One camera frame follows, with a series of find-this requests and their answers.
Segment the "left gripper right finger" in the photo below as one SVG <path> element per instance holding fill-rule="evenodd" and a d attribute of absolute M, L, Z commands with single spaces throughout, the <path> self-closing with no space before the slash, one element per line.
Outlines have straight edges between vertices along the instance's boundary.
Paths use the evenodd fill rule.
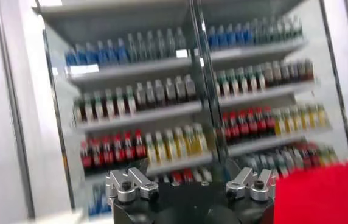
<path fill-rule="evenodd" d="M 276 175 L 272 170 L 263 169 L 259 174 L 250 167 L 244 167 L 238 175 L 226 183 L 228 200 L 236 200 L 249 194 L 254 201 L 268 201 L 275 198 Z"/>

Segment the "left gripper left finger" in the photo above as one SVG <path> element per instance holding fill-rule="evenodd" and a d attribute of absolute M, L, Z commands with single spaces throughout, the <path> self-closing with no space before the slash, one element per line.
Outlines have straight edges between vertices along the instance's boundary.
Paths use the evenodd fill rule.
<path fill-rule="evenodd" d="M 131 167 L 126 172 L 112 170 L 106 176 L 106 197 L 116 198 L 120 203 L 132 203 L 137 197 L 156 201 L 159 185 L 150 181 L 138 168 Z"/>

